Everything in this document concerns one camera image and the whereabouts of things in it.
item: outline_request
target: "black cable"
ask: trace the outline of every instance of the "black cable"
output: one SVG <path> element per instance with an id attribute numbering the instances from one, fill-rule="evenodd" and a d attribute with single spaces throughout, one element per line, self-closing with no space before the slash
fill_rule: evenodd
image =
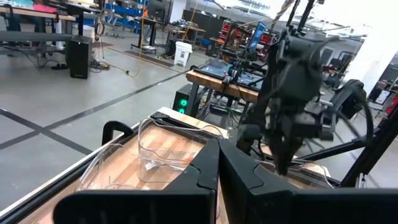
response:
<path id="1" fill-rule="evenodd" d="M 239 124 L 239 119 L 237 120 L 238 117 L 234 114 L 234 111 L 231 110 L 231 108 L 226 107 L 227 112 L 231 115 L 231 119 L 235 121 L 235 123 Z"/>
<path id="2" fill-rule="evenodd" d="M 232 118 L 234 119 L 234 121 L 235 121 L 236 123 L 239 124 L 239 118 L 238 118 L 238 116 L 235 114 L 235 111 L 233 111 L 231 108 L 229 108 L 229 110 L 230 110 L 230 112 L 231 112 L 231 114 L 232 114 Z"/>
<path id="3" fill-rule="evenodd" d="M 261 157 L 260 158 L 262 158 L 262 159 L 266 159 L 266 154 L 262 151 L 262 149 L 261 149 L 261 140 L 258 140 L 258 144 L 257 144 L 257 147 L 259 148 L 259 152 L 260 152 L 260 154 L 261 154 Z"/>
<path id="4" fill-rule="evenodd" d="M 99 23 L 95 24 L 95 26 L 94 26 L 95 36 L 103 35 L 104 31 L 105 31 L 105 26 L 104 26 L 104 24 L 102 24 L 102 22 L 99 22 Z"/>
<path id="5" fill-rule="evenodd" d="M 235 81 L 235 83 L 234 83 L 235 85 L 236 85 L 236 87 L 238 88 L 238 91 L 239 91 L 239 95 L 241 96 L 241 98 L 242 98 L 242 100 L 243 101 L 245 101 L 246 103 L 248 102 L 245 98 L 243 98 L 243 95 L 242 95 L 242 91 L 241 91 L 241 89 L 240 89 L 240 87 L 239 87 L 239 85 L 238 85 L 238 82 L 237 81 Z"/>
<path id="6" fill-rule="evenodd" d="M 221 98 L 222 98 L 222 96 L 220 96 L 220 97 L 218 98 L 218 100 L 215 102 L 215 104 L 217 104 Z M 205 120 L 205 118 L 210 114 L 210 111 L 211 111 L 211 110 L 209 109 L 209 112 L 207 112 L 207 114 L 203 117 L 203 120 Z"/>
<path id="7" fill-rule="evenodd" d="M 203 88 L 198 94 L 197 94 L 197 96 L 200 96 L 200 95 L 202 95 L 203 96 L 203 94 L 205 94 L 205 92 L 206 92 L 207 90 L 206 90 L 206 88 Z M 198 101 L 200 101 L 201 100 L 201 98 L 202 98 L 202 96 L 201 97 L 199 97 L 193 104 L 196 104 L 196 103 L 198 103 Z"/>
<path id="8" fill-rule="evenodd" d="M 265 160 L 265 158 L 264 158 L 264 159 L 262 158 L 263 155 L 262 155 L 260 152 L 257 152 L 257 151 L 254 149 L 253 146 L 250 146 L 250 149 L 251 149 L 254 153 L 256 153 L 256 155 L 259 157 L 259 159 L 260 159 L 261 161 L 264 161 L 264 160 Z"/>
<path id="9" fill-rule="evenodd" d="M 347 116 L 345 116 L 345 114 L 343 114 L 340 110 L 336 110 L 335 111 L 336 114 L 338 115 L 338 117 L 340 117 L 341 119 L 343 119 L 343 121 L 347 124 L 347 126 L 350 128 L 350 130 L 355 134 L 355 136 L 357 138 L 360 138 L 361 135 L 359 134 L 358 130 L 354 127 L 354 125 L 349 121 L 349 119 L 347 118 Z"/>
<path id="10" fill-rule="evenodd" d="M 365 111 L 365 118 L 366 118 L 366 143 L 369 144 L 373 139 L 373 117 L 371 109 L 369 108 L 366 100 L 359 95 L 358 89 L 353 89 L 353 93 L 355 97 L 358 99 L 359 104 L 362 104 L 362 107 Z"/>

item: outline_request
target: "electronic equipment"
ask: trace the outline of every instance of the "electronic equipment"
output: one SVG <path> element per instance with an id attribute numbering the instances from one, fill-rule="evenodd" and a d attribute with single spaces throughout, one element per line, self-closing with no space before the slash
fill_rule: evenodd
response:
<path id="1" fill-rule="evenodd" d="M 248 44 L 248 48 L 250 51 L 252 52 L 256 51 L 257 44 L 260 42 L 261 36 L 266 29 L 267 29 L 266 25 L 264 25 L 262 22 L 259 22 Z"/>
<path id="2" fill-rule="evenodd" d="M 163 190 L 77 192 L 55 206 L 53 220 L 55 224 L 214 224 L 219 178 L 230 224 L 396 220 L 398 189 L 301 190 L 224 139 L 210 139 Z"/>
<path id="3" fill-rule="evenodd" d="M 67 42 L 66 62 L 72 78 L 88 78 L 92 49 L 91 37 L 75 35 Z"/>
<path id="4" fill-rule="evenodd" d="M 174 103 L 173 103 L 173 110 L 180 112 L 181 114 L 185 114 L 187 111 L 189 96 L 191 93 L 192 84 L 186 84 L 185 86 L 181 87 L 181 89 L 175 92 Z M 198 114 L 200 100 L 197 100 L 192 107 L 191 116 L 195 117 Z"/>
<path id="5" fill-rule="evenodd" d="M 193 70 L 219 80 L 224 80 L 225 72 L 227 72 L 231 77 L 236 77 L 236 83 L 235 81 L 234 83 L 238 84 L 240 87 L 248 88 L 253 91 L 259 91 L 261 89 L 263 76 L 245 71 L 240 71 L 240 73 L 237 74 L 237 71 L 232 70 L 233 68 L 234 66 L 226 63 L 224 60 L 212 59 L 202 68 L 194 68 Z"/>
<path id="6" fill-rule="evenodd" d="M 330 102 L 325 102 L 317 113 L 306 110 L 306 105 L 320 96 L 320 50 L 329 42 L 340 41 L 339 37 L 325 40 L 310 40 L 304 37 L 302 28 L 314 3 L 315 0 L 308 1 L 297 28 L 287 23 L 279 38 L 269 47 L 268 73 L 262 82 L 256 103 L 249 108 L 238 132 L 236 146 L 246 154 L 250 154 L 254 140 L 260 141 L 262 135 L 265 136 L 280 175 L 287 175 L 293 156 L 302 146 L 304 139 L 332 141 L 338 118 L 343 118 L 359 141 L 365 145 L 373 138 L 373 118 L 369 106 L 360 95 L 359 88 L 355 87 L 349 92 L 365 111 L 367 133 L 363 138 L 339 108 L 334 108 Z M 298 1 L 291 16 L 294 15 L 297 4 Z M 265 116 L 267 107 L 270 108 L 268 126 Z"/>

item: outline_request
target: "concrete floor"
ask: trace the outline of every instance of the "concrete floor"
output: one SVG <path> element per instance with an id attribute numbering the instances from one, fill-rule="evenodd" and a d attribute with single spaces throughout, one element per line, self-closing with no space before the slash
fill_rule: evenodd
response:
<path id="1" fill-rule="evenodd" d="M 0 55 L 0 210 L 98 148 L 105 122 L 118 120 L 132 126 L 169 106 L 175 91 L 188 83 L 184 71 L 207 59 L 196 50 L 186 67 L 160 67 L 120 53 L 138 41 L 136 34 L 127 35 L 131 37 L 103 37 L 103 42 L 113 45 L 104 49 L 105 61 L 131 74 L 139 69 L 135 78 L 112 68 L 92 73 L 87 80 L 73 79 L 68 70 L 51 70 L 52 62 L 37 69 L 21 54 Z M 53 57 L 63 60 L 59 55 Z M 363 121 L 358 116 L 354 123 L 362 127 Z M 340 123 L 338 133 L 345 141 L 351 138 Z M 397 149 L 398 142 L 372 170 L 370 187 L 398 187 L 394 169 Z M 300 153 L 308 152 L 303 148 Z M 346 153 L 319 164 L 327 166 L 334 178 L 342 179 L 358 154 Z"/>

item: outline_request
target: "workbench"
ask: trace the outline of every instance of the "workbench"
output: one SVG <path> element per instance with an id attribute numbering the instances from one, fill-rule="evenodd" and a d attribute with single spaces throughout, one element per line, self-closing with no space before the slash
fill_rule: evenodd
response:
<path id="1" fill-rule="evenodd" d="M 12 11 L 14 14 L 25 15 L 25 16 L 37 16 L 37 17 L 43 17 L 43 18 L 49 18 L 49 19 L 57 18 L 57 15 L 55 15 L 54 13 L 40 12 L 40 11 L 23 8 L 23 7 L 13 7 Z M 0 6 L 0 12 L 9 13 L 9 9 L 4 6 Z M 76 20 L 76 18 L 74 18 L 73 16 L 68 16 L 68 15 L 59 15 L 59 19 L 65 20 L 65 21 L 75 21 Z"/>
<path id="2" fill-rule="evenodd" d="M 199 86 L 204 86 L 205 88 L 209 89 L 206 102 L 210 99 L 213 90 L 224 92 L 225 95 L 243 99 L 244 101 L 246 101 L 246 104 L 243 108 L 242 114 L 246 114 L 249 108 L 249 104 L 256 102 L 257 95 L 259 94 L 257 91 L 250 90 L 241 86 L 236 86 L 235 84 L 229 84 L 227 87 L 224 87 L 222 80 L 195 72 L 193 70 L 188 71 L 185 76 L 188 81 L 192 82 L 192 89 L 187 105 L 187 115 L 191 115 L 193 104 L 194 102 L 196 102 Z"/>
<path id="3" fill-rule="evenodd" d="M 180 114 L 169 108 L 161 108 L 156 113 L 160 112 L 163 116 L 167 115 L 170 119 L 174 121 L 183 123 L 185 125 L 193 126 L 196 128 L 203 128 L 208 124 L 197 120 L 195 118 L 189 117 L 184 114 Z M 130 131 L 137 131 L 139 124 L 134 125 Z M 205 127 L 207 133 L 220 135 L 222 134 L 225 138 L 228 137 L 227 130 L 215 127 Z M 187 139 L 185 136 L 179 135 L 169 131 L 169 129 L 159 128 L 157 126 L 149 126 L 145 129 L 145 132 L 141 135 L 142 140 L 148 146 L 155 148 L 155 146 L 161 147 L 167 151 L 172 151 L 170 154 L 177 153 L 178 150 L 184 150 L 186 153 L 193 155 L 197 154 L 203 147 L 203 144 L 193 142 L 191 139 Z M 79 186 L 79 178 L 83 175 L 84 171 L 95 158 L 99 152 L 103 151 L 110 144 L 114 142 L 123 143 L 127 151 L 112 151 L 111 154 L 104 159 L 103 166 L 104 169 L 96 176 L 96 180 L 103 180 L 105 184 L 109 181 L 115 181 L 118 183 L 127 183 L 135 186 L 135 189 L 142 190 L 162 190 L 167 186 L 167 183 L 150 183 L 143 182 L 137 178 L 137 164 L 135 159 L 131 159 L 132 152 L 138 150 L 138 136 L 130 136 L 128 138 L 127 134 L 120 134 L 116 138 L 112 139 L 106 144 L 103 144 L 100 148 L 93 151 L 90 155 L 84 157 L 74 165 L 70 166 L 59 175 L 50 179 L 48 182 L 44 183 L 42 186 L 38 187 L 31 193 L 27 194 L 25 197 L 16 201 L 14 204 L 10 205 L 6 209 L 0 212 L 0 223 L 10 224 L 12 223 L 40 223 L 40 224 L 52 224 L 52 212 L 56 204 L 65 196 L 74 193 L 76 188 Z M 270 153 L 266 147 L 264 147 L 266 153 Z M 312 170 L 311 172 L 322 173 L 323 168 L 318 165 L 306 165 L 302 170 Z M 162 177 L 169 177 L 171 182 L 175 177 L 167 176 L 168 174 L 162 173 Z M 288 179 L 292 184 L 300 188 L 310 188 L 296 180 Z M 218 224 L 228 223 L 226 216 L 226 210 L 223 200 L 223 195 L 221 192 L 220 185 L 218 191 L 218 200 L 220 205 L 220 215 L 217 219 Z"/>
<path id="4" fill-rule="evenodd" d="M 133 20 L 136 22 L 142 22 L 141 17 L 127 17 L 129 20 Z M 150 38 L 149 38 L 149 46 L 154 46 L 155 44 L 155 37 L 156 37 L 156 24 L 160 25 L 161 22 L 154 20 L 154 19 L 149 19 L 149 18 L 144 18 L 144 25 L 148 25 L 150 27 Z M 138 39 L 138 44 L 131 44 L 132 47 L 136 47 L 138 49 L 141 48 L 141 43 L 142 43 L 142 34 L 144 33 L 143 30 L 139 33 L 139 39 Z"/>
<path id="5" fill-rule="evenodd" d="M 193 40 L 184 39 L 183 41 L 190 43 L 193 46 L 195 46 L 197 44 L 197 42 L 199 42 L 199 45 L 201 45 L 201 40 L 203 40 L 206 30 L 200 29 L 197 27 L 191 27 L 191 26 L 187 26 L 185 29 L 186 29 L 186 32 L 189 32 L 189 30 L 192 30 L 194 32 L 194 35 L 193 35 Z"/>
<path id="6" fill-rule="evenodd" d="M 155 28 L 158 30 L 167 32 L 167 38 L 166 38 L 165 44 L 159 44 L 161 47 L 163 47 L 165 49 L 166 52 L 169 51 L 169 41 L 170 40 L 178 40 L 178 37 L 180 35 L 185 34 L 185 30 L 181 30 L 181 29 L 178 29 L 177 27 L 173 27 L 173 26 L 162 26 L 160 24 L 156 24 Z"/>
<path id="7" fill-rule="evenodd" d="M 68 41 L 72 37 L 72 22 L 75 21 L 73 16 L 68 15 L 56 15 L 50 12 L 44 12 L 35 10 L 31 7 L 12 7 L 12 12 L 18 15 L 24 16 L 34 16 L 40 17 L 39 31 L 40 32 L 21 32 L 21 31 L 0 31 L 0 41 L 5 42 L 41 42 L 39 47 L 8 47 L 7 49 L 0 50 L 0 54 L 10 54 L 14 51 L 20 51 L 24 54 L 34 54 L 34 53 L 54 53 L 62 52 L 63 49 L 56 47 L 55 45 L 61 45 L 63 41 Z M 9 14 L 10 9 L 8 7 L 0 6 L 1 14 Z M 51 19 L 52 34 L 46 34 L 45 32 L 45 19 Z M 54 46 L 46 45 L 46 41 L 52 41 Z"/>

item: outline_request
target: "black clamp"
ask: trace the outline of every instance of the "black clamp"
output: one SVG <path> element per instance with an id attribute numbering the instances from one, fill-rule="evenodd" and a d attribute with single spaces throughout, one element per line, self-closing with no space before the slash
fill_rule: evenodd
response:
<path id="1" fill-rule="evenodd" d="M 170 116 L 167 114 L 163 114 L 161 112 L 155 112 L 154 114 L 152 114 L 150 116 L 150 118 L 152 119 L 165 119 L 165 118 L 169 118 Z"/>
<path id="2" fill-rule="evenodd" d="M 119 121 L 108 121 L 102 132 L 102 146 L 113 139 L 113 131 L 121 131 L 126 136 L 132 136 L 134 131 L 126 124 Z"/>
<path id="3" fill-rule="evenodd" d="M 60 15 L 58 14 L 58 12 L 54 12 L 54 14 L 55 14 L 55 19 L 54 19 L 54 22 L 59 22 L 60 21 Z"/>

